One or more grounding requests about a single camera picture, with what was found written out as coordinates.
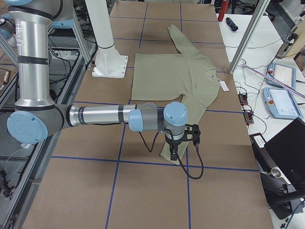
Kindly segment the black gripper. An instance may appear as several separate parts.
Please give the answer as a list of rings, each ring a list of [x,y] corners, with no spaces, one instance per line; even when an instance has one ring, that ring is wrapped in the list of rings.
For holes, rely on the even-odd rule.
[[[175,140],[174,135],[172,134],[171,130],[165,130],[165,141],[170,146],[170,160],[177,161],[177,152],[178,152],[178,145],[182,142],[187,142],[187,131],[183,132],[183,135],[180,139]]]

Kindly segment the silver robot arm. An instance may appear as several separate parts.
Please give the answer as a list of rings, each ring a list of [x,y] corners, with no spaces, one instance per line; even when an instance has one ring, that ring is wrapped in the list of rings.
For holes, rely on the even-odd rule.
[[[187,141],[190,133],[187,109],[179,102],[162,109],[152,103],[79,107],[52,100],[48,29],[73,29],[85,60],[91,59],[71,0],[10,0],[8,6],[15,22],[20,98],[7,120],[7,128],[16,140],[36,144],[78,125],[127,124],[136,132],[163,132],[170,146],[170,159],[179,159],[178,146]]]

